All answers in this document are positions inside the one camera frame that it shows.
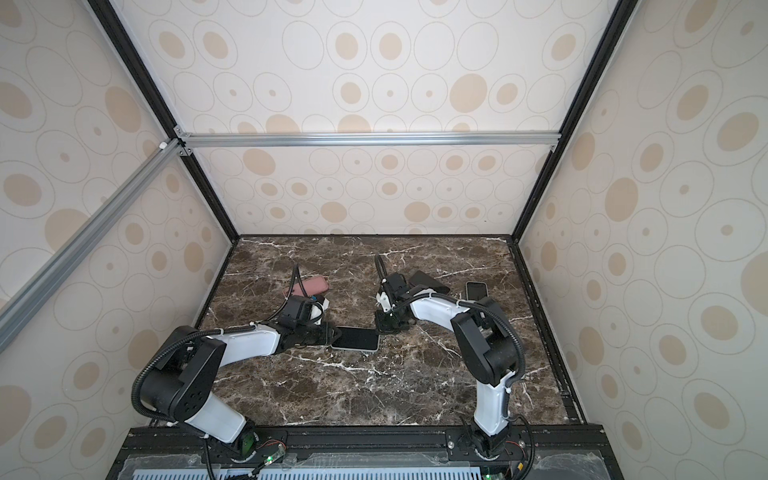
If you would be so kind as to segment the black phone silver edge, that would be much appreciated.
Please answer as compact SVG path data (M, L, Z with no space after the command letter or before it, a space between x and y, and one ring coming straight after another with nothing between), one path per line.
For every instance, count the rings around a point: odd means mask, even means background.
M468 301L477 302L489 295L489 290L484 282L469 281L465 284L465 296Z

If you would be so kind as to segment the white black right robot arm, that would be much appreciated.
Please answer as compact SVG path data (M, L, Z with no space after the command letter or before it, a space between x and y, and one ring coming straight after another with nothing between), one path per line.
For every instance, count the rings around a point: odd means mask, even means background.
M474 425L487 437L500 434L510 423L512 385L525 374L522 340L498 303L455 298L432 279L426 284L393 273L380 279L376 294L376 330L396 334L418 321L451 331L467 370L477 382Z

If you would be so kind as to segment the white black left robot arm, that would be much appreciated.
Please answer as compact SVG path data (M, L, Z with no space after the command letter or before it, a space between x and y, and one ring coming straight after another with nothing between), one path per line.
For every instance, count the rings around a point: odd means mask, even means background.
M220 368L297 346L330 345L340 332L326 320L328 308L322 295L292 295L262 323L176 328L134 380L133 408L147 418L189 425L224 444L244 443L251 436L246 417L213 393Z

